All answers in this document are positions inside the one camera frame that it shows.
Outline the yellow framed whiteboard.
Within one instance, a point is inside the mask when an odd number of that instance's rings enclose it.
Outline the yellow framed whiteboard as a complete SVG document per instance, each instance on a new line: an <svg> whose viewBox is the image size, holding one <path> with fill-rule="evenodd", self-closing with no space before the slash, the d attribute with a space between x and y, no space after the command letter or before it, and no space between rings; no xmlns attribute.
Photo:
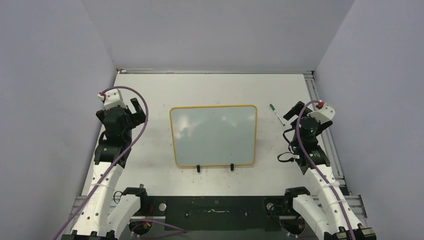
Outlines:
<svg viewBox="0 0 424 240"><path fill-rule="evenodd" d="M180 168L251 166L256 161L258 108L253 104L179 106L169 110Z"/></svg>

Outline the white green whiteboard marker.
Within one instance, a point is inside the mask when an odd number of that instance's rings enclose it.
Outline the white green whiteboard marker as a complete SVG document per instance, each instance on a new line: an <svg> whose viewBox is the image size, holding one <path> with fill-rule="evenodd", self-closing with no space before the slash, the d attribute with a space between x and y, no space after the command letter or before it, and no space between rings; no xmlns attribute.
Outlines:
<svg viewBox="0 0 424 240"><path fill-rule="evenodd" d="M276 115L276 117L278 118L279 122L282 124L283 127L286 126L286 124L283 122L282 118L280 117L280 115L277 113L275 107L273 104L269 104L269 107L271 108L271 110L274 112L274 114Z"/></svg>

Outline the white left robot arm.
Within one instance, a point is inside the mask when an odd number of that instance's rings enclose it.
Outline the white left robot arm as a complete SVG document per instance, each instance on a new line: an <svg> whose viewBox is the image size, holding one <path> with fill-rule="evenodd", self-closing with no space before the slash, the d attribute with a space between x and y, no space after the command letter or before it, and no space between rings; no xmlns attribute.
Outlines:
<svg viewBox="0 0 424 240"><path fill-rule="evenodd" d="M110 210L116 185L127 163L134 143L141 137L132 136L132 130L145 126L148 120L137 98L130 100L132 112L120 97L110 93L104 97L104 109L96 113L104 126L94 151L93 173L89 192L71 215L76 219L70 232L62 240L117 240L133 214L144 215L149 210L147 193L143 186L127 187L124 199Z"/></svg>

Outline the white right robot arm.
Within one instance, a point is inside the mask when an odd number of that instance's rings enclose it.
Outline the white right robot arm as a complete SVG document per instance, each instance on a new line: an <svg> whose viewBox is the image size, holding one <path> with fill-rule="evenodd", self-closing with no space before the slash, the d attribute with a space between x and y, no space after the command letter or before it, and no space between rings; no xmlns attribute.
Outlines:
<svg viewBox="0 0 424 240"><path fill-rule="evenodd" d="M324 101L296 103L283 118L293 119L287 162L298 165L309 187L285 191L282 208L301 217L320 240L375 240L377 235L353 213L343 196L318 136L333 124L335 109Z"/></svg>

